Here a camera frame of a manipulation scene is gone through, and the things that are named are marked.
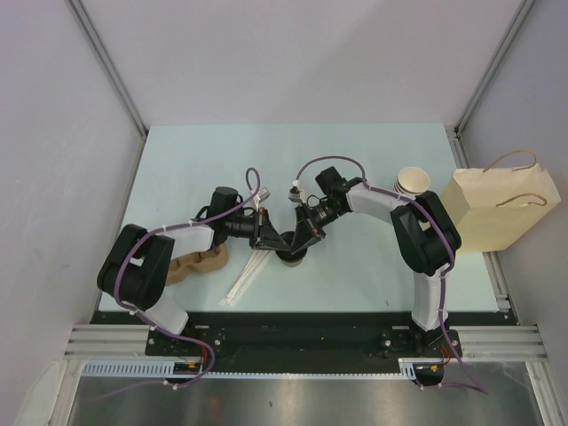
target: paper bag handle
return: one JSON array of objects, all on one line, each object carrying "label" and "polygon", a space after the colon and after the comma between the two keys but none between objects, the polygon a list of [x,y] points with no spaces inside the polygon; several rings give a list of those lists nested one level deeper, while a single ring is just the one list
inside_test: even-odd
[{"label": "paper bag handle", "polygon": [[510,201],[516,200],[517,198],[520,198],[520,197],[526,197],[527,195],[532,195],[533,197],[539,198],[542,201],[542,204],[539,204],[538,202],[532,202],[532,201],[529,201],[529,204],[534,204],[536,206],[542,206],[542,207],[546,206],[548,204],[547,199],[544,198],[542,195],[538,195],[537,193],[520,193],[519,195],[511,197],[508,200],[505,200],[504,202],[500,202],[499,204],[495,204],[495,207],[503,206]]},{"label": "paper bag handle", "polygon": [[517,167],[516,169],[513,169],[513,171],[517,171],[517,170],[525,170],[525,169],[530,169],[531,167],[534,167],[534,165],[536,164],[537,157],[536,157],[536,153],[532,150],[532,149],[516,149],[515,151],[511,151],[510,153],[506,153],[504,155],[502,155],[501,157],[499,157],[497,160],[495,160],[494,162],[492,162],[488,168],[483,169],[483,172],[485,173],[486,171],[488,171],[491,167],[493,167],[495,164],[497,164],[498,162],[500,162],[503,158],[505,157],[509,157],[512,154],[519,154],[519,153],[529,153],[532,154],[532,156],[534,157],[534,162],[532,162],[532,164],[530,166],[524,166],[524,167]]}]

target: table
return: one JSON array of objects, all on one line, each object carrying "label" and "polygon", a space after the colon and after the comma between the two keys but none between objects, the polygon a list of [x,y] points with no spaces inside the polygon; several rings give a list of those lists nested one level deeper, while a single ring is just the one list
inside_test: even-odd
[{"label": "table", "polygon": [[[155,227],[186,222],[208,205],[216,186],[248,194],[247,167],[258,169],[272,195],[264,203],[276,229],[295,226],[287,196],[303,164],[322,155],[360,161],[373,185],[392,188],[405,166],[426,170],[430,189],[441,193],[454,158],[442,124],[302,124],[158,126],[150,130],[123,224]],[[313,164],[301,187],[321,195],[314,178],[336,166],[346,178],[352,164]],[[309,248],[297,268],[273,256],[234,307],[219,306],[249,260],[248,241],[230,239],[229,264],[221,271],[192,274],[166,289],[187,311],[399,312],[412,310],[414,280],[398,251],[393,229],[349,214],[326,227],[327,238]],[[448,279],[447,307],[454,312],[496,312],[493,287],[481,254],[460,255]],[[120,311],[103,295],[101,311]]]}]

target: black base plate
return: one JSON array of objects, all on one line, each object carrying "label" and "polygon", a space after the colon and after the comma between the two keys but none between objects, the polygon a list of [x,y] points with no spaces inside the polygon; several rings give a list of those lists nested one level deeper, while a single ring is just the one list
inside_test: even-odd
[{"label": "black base plate", "polygon": [[[398,358],[441,358],[443,337],[422,346],[410,329],[392,327],[209,327],[195,337],[216,354],[213,371],[264,374],[397,373]],[[450,330],[452,340],[459,336]],[[461,353],[461,346],[456,349]],[[192,343],[150,331],[146,355],[200,357]]]},{"label": "black base plate", "polygon": [[[195,324],[224,327],[261,327],[277,325],[287,327],[301,326],[397,326],[410,324],[410,312],[188,312]],[[517,318],[509,312],[450,312],[447,320],[451,326],[516,326]],[[144,324],[139,318],[127,312],[95,311],[91,324]]]}]

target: metal floor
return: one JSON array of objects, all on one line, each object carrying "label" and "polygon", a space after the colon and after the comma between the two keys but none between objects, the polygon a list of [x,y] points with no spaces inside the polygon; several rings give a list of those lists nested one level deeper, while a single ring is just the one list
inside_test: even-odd
[{"label": "metal floor", "polygon": [[[419,389],[409,381],[208,379],[184,390],[161,385],[87,402],[132,379],[84,377],[69,426],[542,425],[525,364],[475,364],[491,392]],[[457,365],[446,381],[463,381]]]}]

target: stacked paper cup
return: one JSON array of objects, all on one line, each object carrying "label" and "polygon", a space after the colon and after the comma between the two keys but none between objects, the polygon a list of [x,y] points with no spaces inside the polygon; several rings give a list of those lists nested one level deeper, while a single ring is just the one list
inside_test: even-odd
[{"label": "stacked paper cup", "polygon": [[405,167],[398,173],[394,190],[406,195],[420,195],[430,186],[430,176],[419,167]]}]

